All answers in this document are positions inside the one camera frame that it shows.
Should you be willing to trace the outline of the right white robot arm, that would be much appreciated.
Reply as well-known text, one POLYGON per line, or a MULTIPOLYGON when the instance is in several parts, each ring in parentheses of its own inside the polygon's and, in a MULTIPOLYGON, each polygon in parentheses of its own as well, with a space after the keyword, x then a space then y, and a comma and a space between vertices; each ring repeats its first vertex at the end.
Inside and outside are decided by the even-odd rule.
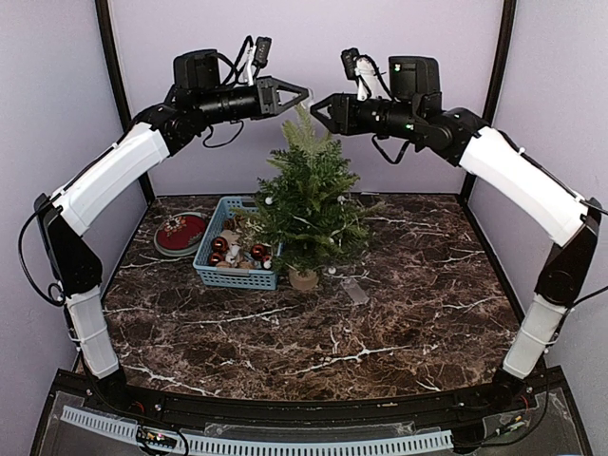
POLYGON ((439 66, 422 56, 389 57, 389 78, 356 48, 342 51, 354 94, 333 94, 311 112, 333 134, 369 134, 374 142, 401 139, 430 149, 489 183, 535 220, 553 242, 533 301, 512 346, 485 391, 484 402, 504 412, 522 395, 523 380, 554 340, 565 317, 585 301, 581 288, 597 249, 604 210, 572 190, 502 131, 465 108, 442 107, 439 66))

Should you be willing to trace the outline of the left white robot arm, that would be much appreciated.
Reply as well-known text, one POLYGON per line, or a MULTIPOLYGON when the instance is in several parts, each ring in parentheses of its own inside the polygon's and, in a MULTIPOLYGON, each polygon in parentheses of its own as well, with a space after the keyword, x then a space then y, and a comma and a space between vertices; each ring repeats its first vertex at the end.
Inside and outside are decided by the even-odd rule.
POLYGON ((37 222, 55 278, 39 295, 64 309, 85 366, 101 382, 98 400, 114 414, 134 406, 124 371, 112 346, 102 310, 103 266, 83 236, 103 210, 141 175, 161 164, 216 124, 276 117, 306 100, 307 88, 260 75, 267 53, 256 47, 241 72, 219 76, 225 55, 215 49, 175 58, 174 82, 165 99, 137 114, 104 153, 51 195, 34 202, 37 222))

